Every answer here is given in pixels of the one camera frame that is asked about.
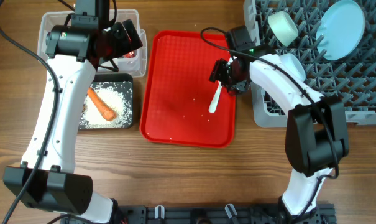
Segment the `light blue plate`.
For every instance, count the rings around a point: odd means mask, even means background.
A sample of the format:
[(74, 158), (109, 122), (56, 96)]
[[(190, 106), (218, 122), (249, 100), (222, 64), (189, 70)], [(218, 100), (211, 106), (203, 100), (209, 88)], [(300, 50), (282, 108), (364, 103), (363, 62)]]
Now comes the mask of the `light blue plate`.
[(365, 16), (353, 0), (333, 4), (323, 15), (316, 32), (317, 50), (325, 51), (326, 60), (339, 60), (349, 55), (364, 34)]

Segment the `white plastic spoon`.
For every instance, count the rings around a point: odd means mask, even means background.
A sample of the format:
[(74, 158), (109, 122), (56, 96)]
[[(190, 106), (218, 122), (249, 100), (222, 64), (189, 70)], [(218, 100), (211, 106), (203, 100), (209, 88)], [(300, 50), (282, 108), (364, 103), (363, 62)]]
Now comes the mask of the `white plastic spoon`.
[(219, 98), (221, 95), (221, 90), (222, 90), (222, 84), (220, 81), (218, 81), (218, 87), (214, 93), (213, 99), (209, 105), (208, 111), (210, 113), (214, 113), (216, 111), (216, 108), (218, 106)]

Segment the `light blue bowl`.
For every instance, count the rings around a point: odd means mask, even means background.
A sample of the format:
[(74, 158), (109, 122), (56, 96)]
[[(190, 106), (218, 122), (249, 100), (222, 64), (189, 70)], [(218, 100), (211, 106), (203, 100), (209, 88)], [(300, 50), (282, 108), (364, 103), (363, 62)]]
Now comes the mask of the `light blue bowl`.
[(291, 53), (280, 56), (282, 64), (302, 82), (306, 79), (305, 70), (301, 62)]

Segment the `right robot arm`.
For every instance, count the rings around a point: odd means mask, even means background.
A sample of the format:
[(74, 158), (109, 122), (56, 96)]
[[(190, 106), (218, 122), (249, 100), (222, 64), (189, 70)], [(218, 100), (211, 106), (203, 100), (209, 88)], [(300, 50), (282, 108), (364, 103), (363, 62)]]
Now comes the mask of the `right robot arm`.
[(285, 153), (292, 166), (288, 188), (279, 199), (279, 223), (298, 223), (316, 214), (316, 198), (326, 179), (339, 177), (339, 162), (349, 153), (343, 102), (324, 96), (298, 78), (302, 68), (269, 45), (255, 45), (246, 26), (223, 33), (229, 60), (214, 64), (209, 80), (230, 95), (251, 83), (261, 86), (287, 115)]

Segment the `orange carrot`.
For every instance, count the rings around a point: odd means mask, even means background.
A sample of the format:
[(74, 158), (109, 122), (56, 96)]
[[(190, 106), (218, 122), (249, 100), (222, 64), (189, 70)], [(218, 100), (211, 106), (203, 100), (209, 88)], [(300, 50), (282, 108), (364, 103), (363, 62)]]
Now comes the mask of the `orange carrot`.
[(116, 119), (116, 112), (111, 109), (107, 104), (103, 102), (103, 100), (95, 93), (95, 91), (92, 88), (89, 88), (87, 91), (87, 94), (97, 110), (99, 111), (100, 115), (106, 120), (106, 121), (112, 121)]

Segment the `green bowl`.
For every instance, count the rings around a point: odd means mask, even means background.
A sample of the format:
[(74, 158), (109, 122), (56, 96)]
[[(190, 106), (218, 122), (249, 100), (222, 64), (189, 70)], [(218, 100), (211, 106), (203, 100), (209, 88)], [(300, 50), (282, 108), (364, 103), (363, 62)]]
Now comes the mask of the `green bowl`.
[(269, 16), (268, 24), (274, 36), (285, 47), (288, 47), (298, 37), (296, 24), (285, 11), (279, 11)]

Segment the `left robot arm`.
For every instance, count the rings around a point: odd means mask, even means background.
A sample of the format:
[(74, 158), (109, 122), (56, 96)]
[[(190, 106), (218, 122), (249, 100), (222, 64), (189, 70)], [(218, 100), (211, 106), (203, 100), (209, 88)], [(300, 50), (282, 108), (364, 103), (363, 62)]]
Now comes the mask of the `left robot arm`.
[(117, 21), (114, 1), (77, 1), (65, 23), (45, 38), (47, 84), (29, 146), (4, 185), (16, 203), (85, 223), (125, 223), (116, 200), (75, 173), (75, 143), (87, 92), (99, 67), (141, 48), (131, 20)]

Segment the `red snack wrapper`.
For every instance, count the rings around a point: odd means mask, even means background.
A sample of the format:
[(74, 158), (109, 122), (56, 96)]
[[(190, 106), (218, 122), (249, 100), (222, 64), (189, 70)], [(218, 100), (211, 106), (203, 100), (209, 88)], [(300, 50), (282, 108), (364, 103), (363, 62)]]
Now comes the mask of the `red snack wrapper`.
[(131, 44), (131, 49), (132, 51), (126, 53), (125, 55), (123, 55), (122, 57), (123, 58), (134, 58), (135, 55), (136, 55), (136, 52), (134, 50), (134, 47), (135, 47), (135, 40), (133, 37), (129, 36), (129, 43)]

